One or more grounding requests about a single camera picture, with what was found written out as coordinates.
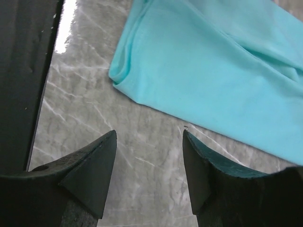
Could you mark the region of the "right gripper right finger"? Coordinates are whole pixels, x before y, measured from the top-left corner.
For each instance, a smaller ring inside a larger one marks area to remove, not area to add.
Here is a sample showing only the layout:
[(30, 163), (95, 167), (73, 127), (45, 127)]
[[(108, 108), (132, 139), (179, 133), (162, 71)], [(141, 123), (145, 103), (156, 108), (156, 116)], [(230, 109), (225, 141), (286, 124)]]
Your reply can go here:
[(242, 166), (183, 132), (192, 212), (201, 227), (300, 227), (303, 168), (266, 174)]

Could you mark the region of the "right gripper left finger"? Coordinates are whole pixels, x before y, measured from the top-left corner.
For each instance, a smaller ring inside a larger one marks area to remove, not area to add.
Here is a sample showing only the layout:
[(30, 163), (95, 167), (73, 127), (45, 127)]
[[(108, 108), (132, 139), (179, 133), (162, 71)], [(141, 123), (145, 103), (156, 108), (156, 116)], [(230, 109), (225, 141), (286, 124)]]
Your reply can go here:
[(116, 148), (112, 130), (32, 171), (1, 175), (1, 226), (95, 227), (103, 217)]

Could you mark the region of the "teal t-shirt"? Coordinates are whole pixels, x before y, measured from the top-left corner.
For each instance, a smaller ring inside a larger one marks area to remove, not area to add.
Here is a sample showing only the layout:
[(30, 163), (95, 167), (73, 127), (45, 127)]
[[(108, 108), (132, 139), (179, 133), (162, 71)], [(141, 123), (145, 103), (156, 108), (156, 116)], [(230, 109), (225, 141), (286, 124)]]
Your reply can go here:
[(135, 0), (109, 77), (139, 104), (303, 163), (303, 24), (271, 0)]

